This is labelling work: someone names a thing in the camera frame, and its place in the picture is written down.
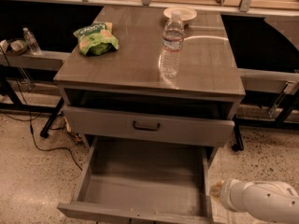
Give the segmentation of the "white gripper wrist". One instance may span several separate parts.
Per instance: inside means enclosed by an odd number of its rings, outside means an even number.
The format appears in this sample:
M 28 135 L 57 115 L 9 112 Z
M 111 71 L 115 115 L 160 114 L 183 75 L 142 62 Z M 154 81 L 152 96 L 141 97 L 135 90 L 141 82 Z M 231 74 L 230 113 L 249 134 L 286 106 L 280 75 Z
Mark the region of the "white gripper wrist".
M 210 188 L 210 196 L 214 200 L 221 198 L 221 204 L 232 212 L 245 212 L 243 204 L 243 191 L 246 184 L 237 179 L 229 178 L 213 184 Z

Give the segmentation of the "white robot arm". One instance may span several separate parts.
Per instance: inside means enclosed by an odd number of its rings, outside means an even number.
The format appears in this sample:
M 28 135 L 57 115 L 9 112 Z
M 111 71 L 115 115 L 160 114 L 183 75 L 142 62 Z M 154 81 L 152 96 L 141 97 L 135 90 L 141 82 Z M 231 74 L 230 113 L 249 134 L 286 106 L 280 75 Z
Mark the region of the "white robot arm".
M 219 181 L 210 195 L 229 211 L 271 223 L 299 224 L 299 194 L 282 181 Z

